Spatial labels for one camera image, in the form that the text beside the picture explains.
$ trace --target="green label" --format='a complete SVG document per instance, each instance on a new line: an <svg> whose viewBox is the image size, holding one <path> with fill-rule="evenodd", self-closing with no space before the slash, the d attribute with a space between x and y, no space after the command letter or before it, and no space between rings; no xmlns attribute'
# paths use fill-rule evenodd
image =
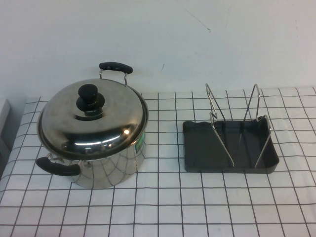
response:
<svg viewBox="0 0 316 237"><path fill-rule="evenodd" d="M141 136L141 138L136 142L135 144L135 151L136 154L139 152L139 150L142 148L143 144L145 141L145 133L143 133L143 135Z"/></svg>

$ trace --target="black knob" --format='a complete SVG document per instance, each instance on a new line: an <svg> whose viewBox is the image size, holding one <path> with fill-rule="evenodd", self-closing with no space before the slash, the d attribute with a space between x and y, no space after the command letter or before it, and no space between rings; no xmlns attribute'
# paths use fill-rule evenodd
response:
<svg viewBox="0 0 316 237"><path fill-rule="evenodd" d="M93 84L86 84L79 88L78 95L87 103L93 104L97 100L98 88Z"/></svg>
<svg viewBox="0 0 316 237"><path fill-rule="evenodd" d="M76 105L86 116L90 117L102 113L105 100L103 95L98 93L98 88L95 85L82 85L78 90L78 95Z"/></svg>

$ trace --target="checkered tablecloth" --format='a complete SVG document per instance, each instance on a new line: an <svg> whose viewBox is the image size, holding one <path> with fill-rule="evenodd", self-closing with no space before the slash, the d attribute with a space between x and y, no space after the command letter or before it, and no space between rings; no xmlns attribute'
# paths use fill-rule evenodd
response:
<svg viewBox="0 0 316 237"><path fill-rule="evenodd" d="M243 119L250 93L214 92L226 119ZM150 110L145 161L105 190L83 189L35 165L47 154L36 122L49 98L30 98L0 180L0 236L316 236L316 91L261 93L259 115L271 119L280 158L274 173L187 173L182 123L209 121L206 93L143 93Z"/></svg>

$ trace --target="pot handle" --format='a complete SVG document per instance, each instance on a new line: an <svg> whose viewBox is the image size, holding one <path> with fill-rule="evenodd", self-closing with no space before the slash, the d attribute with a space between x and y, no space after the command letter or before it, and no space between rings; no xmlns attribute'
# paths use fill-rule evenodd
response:
<svg viewBox="0 0 316 237"><path fill-rule="evenodd" d="M36 160L36 164L42 170L60 176L76 176L80 175L81 173L81 169L78 164L62 165L58 163L53 163L48 157L38 158Z"/></svg>
<svg viewBox="0 0 316 237"><path fill-rule="evenodd" d="M125 65L123 63L114 63L114 62L108 62L108 63L100 63L99 68L101 69L100 71L100 79L102 79L102 72L106 70L111 70L111 71L117 71L117 72L123 72L125 73L125 85L127 85L127 74L131 74L133 72L133 68Z"/></svg>

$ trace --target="stainless steel pot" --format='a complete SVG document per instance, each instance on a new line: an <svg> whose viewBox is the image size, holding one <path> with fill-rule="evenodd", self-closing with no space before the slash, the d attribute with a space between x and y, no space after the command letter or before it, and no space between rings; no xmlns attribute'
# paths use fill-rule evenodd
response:
<svg viewBox="0 0 316 237"><path fill-rule="evenodd" d="M133 69L121 63L101 63L100 69L100 79L59 91L37 123L39 139L50 153L36 164L96 189L121 183L139 169L148 122L145 100L127 85ZM124 72L125 84L103 79L104 70Z"/></svg>

